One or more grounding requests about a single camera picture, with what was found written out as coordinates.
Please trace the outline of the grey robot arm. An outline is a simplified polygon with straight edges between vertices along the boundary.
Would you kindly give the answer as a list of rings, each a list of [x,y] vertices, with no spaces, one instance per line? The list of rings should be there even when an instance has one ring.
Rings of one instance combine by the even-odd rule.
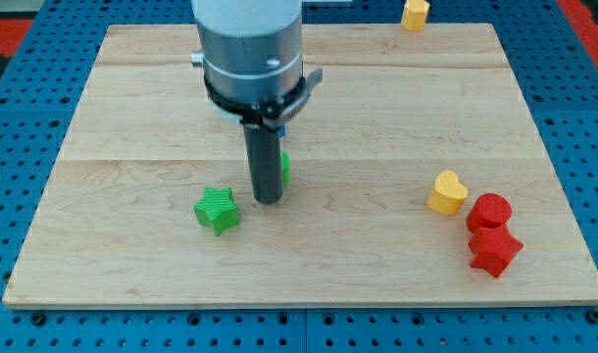
[[[245,126],[276,131],[307,104],[323,71],[303,73],[301,0],[192,0],[209,98]]]

